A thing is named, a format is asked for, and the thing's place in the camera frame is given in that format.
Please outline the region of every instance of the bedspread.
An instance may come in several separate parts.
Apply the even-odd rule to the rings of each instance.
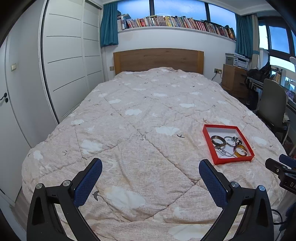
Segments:
[[[200,240],[221,212],[198,172],[200,160],[212,162],[204,124],[241,130],[253,160],[215,168],[242,187],[264,185],[276,208],[284,190],[264,163],[285,153],[277,138],[218,83],[164,67],[122,72],[99,84],[29,151],[22,166],[23,193],[30,202],[37,183],[60,185],[97,157],[102,174],[79,210],[101,240]],[[57,211],[74,239],[59,206]]]

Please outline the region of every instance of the wooden floor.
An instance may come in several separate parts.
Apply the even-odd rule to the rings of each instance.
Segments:
[[[27,230],[29,208],[30,204],[27,202],[21,188],[15,201],[15,206],[11,207],[11,210],[15,218],[17,219],[18,223],[23,227],[24,230]]]

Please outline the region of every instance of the white wardrobe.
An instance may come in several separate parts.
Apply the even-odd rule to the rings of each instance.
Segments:
[[[86,0],[49,0],[41,43],[47,91],[61,122],[104,82],[99,6]]]

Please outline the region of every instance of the headboard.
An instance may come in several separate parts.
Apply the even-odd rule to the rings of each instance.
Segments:
[[[115,74],[122,71],[140,72],[159,67],[203,74],[203,51],[170,48],[136,49],[115,52],[113,57]]]

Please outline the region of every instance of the beige curtain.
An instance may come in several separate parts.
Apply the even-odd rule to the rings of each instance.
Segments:
[[[253,55],[251,62],[251,69],[256,69],[259,58],[259,25],[257,14],[252,14],[253,22]]]

